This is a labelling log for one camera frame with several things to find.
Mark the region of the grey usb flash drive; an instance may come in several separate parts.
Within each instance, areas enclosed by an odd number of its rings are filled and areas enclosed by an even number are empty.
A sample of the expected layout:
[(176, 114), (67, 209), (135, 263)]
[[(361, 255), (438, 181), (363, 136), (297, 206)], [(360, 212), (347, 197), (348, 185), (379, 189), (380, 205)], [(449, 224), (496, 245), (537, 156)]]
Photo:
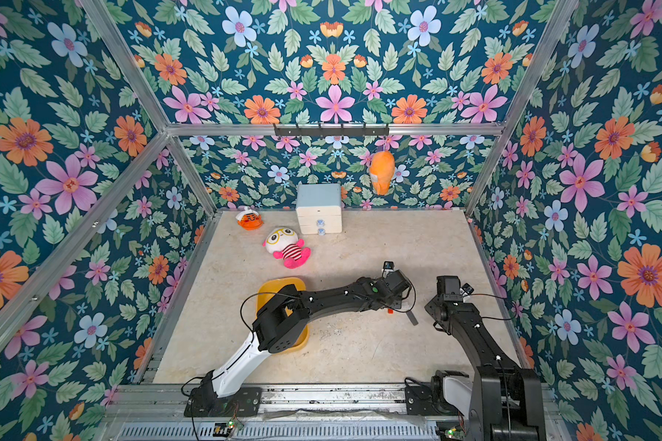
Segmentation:
[(408, 318), (410, 323), (412, 323), (413, 326), (418, 326), (419, 325), (419, 321), (417, 320), (417, 318), (416, 318), (415, 314), (413, 314), (413, 312), (411, 312), (411, 311), (406, 312), (406, 317)]

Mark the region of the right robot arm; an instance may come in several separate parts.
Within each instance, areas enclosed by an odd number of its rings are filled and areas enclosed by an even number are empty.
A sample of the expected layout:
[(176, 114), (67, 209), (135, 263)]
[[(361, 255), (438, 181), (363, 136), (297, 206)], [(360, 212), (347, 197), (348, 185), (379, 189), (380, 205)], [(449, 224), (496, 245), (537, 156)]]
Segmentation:
[(473, 367), (471, 375), (438, 371), (432, 403), (463, 417), (466, 440), (546, 440), (542, 383), (502, 350), (476, 305), (473, 288), (456, 276), (437, 277), (437, 294), (425, 306), (436, 330), (453, 337)]

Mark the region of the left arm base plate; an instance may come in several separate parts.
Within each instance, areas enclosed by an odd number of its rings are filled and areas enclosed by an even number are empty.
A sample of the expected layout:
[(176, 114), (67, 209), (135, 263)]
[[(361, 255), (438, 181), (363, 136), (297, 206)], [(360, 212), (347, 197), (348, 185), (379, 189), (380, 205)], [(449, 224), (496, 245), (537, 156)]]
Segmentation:
[(189, 395), (185, 417), (250, 417), (259, 413), (262, 389), (244, 387), (234, 395), (220, 398), (208, 386), (194, 388)]

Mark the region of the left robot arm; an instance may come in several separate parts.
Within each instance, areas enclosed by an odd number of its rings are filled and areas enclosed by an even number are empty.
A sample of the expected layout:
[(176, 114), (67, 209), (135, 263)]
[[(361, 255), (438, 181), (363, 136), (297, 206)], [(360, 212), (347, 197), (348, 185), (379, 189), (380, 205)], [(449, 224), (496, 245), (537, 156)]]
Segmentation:
[(224, 403), (241, 390), (248, 377), (270, 356), (290, 349), (309, 323), (347, 312), (387, 309), (403, 313), (402, 302), (415, 295), (414, 285), (400, 270), (386, 270), (377, 279), (361, 277), (328, 290), (283, 286), (259, 310), (235, 354), (217, 369), (198, 377), (200, 384), (189, 392), (184, 415), (209, 417), (222, 413)]

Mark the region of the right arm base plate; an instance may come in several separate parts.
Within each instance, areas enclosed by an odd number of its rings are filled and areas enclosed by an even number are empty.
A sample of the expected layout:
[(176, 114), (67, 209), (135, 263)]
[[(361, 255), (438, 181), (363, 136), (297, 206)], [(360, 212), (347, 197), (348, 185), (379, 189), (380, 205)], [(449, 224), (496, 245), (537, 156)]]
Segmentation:
[(405, 378), (406, 413), (419, 416), (445, 415), (434, 399), (430, 385), (413, 378)]

